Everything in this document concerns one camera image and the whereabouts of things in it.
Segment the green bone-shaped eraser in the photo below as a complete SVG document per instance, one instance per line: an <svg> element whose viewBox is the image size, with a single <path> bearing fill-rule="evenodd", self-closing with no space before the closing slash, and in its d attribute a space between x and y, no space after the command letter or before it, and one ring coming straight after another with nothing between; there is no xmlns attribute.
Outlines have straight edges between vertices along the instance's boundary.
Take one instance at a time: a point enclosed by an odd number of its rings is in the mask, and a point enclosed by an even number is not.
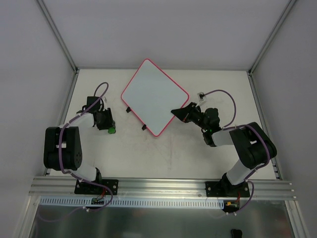
<svg viewBox="0 0 317 238"><path fill-rule="evenodd" d="M109 134L114 134L114 133L116 133L115 127L109 128L109 129L108 129L108 133L109 133Z"/></svg>

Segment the pink framed whiteboard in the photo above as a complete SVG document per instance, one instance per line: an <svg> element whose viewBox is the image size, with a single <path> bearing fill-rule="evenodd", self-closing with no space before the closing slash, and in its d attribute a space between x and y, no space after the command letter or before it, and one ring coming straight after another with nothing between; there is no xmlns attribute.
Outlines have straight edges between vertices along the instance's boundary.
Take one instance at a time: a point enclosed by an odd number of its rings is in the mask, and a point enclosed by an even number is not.
<svg viewBox="0 0 317 238"><path fill-rule="evenodd" d="M158 137L174 118L171 110L182 108L190 95L152 60L144 59L121 99L146 129Z"/></svg>

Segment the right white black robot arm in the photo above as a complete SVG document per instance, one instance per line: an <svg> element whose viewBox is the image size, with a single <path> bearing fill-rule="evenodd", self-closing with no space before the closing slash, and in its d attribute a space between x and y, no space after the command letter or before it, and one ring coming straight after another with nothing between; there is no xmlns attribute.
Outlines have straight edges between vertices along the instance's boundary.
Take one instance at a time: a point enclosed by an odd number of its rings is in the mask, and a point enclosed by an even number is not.
<svg viewBox="0 0 317 238"><path fill-rule="evenodd" d="M221 128L217 108L204 112L196 103L171 113L183 123L192 122L201 128L204 142L210 147L233 145L238 161L221 180L211 187L211 192L234 196L243 190L246 180L256 170L266 166L277 155L277 149L256 122L231 128Z"/></svg>

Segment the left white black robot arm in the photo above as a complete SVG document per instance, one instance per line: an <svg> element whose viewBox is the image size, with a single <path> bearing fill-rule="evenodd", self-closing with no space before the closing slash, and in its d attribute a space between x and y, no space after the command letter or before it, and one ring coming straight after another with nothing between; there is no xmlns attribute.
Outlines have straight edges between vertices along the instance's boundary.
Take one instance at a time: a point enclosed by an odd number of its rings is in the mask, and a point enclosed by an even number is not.
<svg viewBox="0 0 317 238"><path fill-rule="evenodd" d="M83 162L81 136L89 128L116 133L112 112L106 98L89 96L87 103L69 122L45 131L44 166L47 169L69 174L79 182L86 182L91 193L102 191L104 182L98 168Z"/></svg>

